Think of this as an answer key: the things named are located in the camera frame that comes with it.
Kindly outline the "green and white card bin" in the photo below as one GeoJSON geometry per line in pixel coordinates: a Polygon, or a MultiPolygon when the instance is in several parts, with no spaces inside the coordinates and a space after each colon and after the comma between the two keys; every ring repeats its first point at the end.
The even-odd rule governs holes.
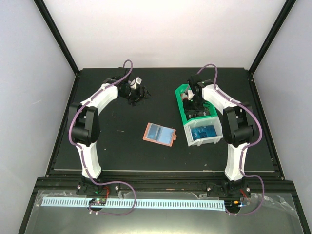
{"type": "Polygon", "coordinates": [[[175,96],[182,119],[188,146],[218,143],[222,138],[222,126],[215,107],[209,102],[202,104],[201,110],[185,110],[191,88],[182,84],[175,90],[175,96]]]}

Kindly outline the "blue card stack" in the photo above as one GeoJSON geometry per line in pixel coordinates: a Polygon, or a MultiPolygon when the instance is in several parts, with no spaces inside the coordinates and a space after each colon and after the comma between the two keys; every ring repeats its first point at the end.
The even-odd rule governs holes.
{"type": "Polygon", "coordinates": [[[193,140],[216,137],[216,131],[213,125],[191,128],[193,140]]]}

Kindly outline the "blue credit card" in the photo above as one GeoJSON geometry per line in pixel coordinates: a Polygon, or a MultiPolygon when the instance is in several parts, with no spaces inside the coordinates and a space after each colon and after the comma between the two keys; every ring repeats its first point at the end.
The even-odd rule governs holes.
{"type": "Polygon", "coordinates": [[[147,139],[158,141],[161,135],[162,127],[151,123],[147,132],[147,139]]]}

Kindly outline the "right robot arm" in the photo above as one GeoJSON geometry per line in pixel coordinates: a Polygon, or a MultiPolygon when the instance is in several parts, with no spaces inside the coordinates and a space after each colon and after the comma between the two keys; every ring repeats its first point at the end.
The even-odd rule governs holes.
{"type": "Polygon", "coordinates": [[[183,127],[189,146],[218,143],[228,145],[222,192],[234,196],[239,191],[237,181],[244,177],[247,148],[256,135],[257,119],[249,103],[241,103],[223,92],[211,80],[192,75],[175,91],[183,127]]]}

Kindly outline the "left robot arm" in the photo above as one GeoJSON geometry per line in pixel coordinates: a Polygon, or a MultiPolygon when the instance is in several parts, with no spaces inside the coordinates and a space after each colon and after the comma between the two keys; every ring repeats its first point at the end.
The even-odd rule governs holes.
{"type": "Polygon", "coordinates": [[[80,103],[71,103],[68,112],[68,137],[79,153],[82,175],[90,179],[87,188],[98,195],[104,191],[105,183],[99,179],[102,172],[98,161],[97,140],[100,135],[99,114],[116,98],[124,98],[130,105],[137,105],[151,94],[141,85],[141,78],[132,81],[127,78],[108,78],[89,98],[80,103]]]}

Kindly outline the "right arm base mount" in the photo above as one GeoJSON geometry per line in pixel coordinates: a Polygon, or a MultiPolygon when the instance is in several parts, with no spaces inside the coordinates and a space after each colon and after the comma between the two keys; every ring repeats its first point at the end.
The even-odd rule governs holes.
{"type": "Polygon", "coordinates": [[[217,180],[206,184],[206,192],[209,196],[219,198],[241,198],[243,196],[251,197],[247,191],[248,184],[245,180],[238,181],[217,180]]]}

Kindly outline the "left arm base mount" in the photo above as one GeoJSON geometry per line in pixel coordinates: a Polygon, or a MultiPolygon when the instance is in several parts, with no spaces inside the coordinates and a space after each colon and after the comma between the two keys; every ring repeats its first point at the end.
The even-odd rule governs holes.
{"type": "Polygon", "coordinates": [[[90,200],[87,202],[87,209],[94,212],[103,211],[111,195],[118,191],[119,184],[96,185],[91,180],[82,178],[77,184],[77,195],[83,195],[90,200]]]}

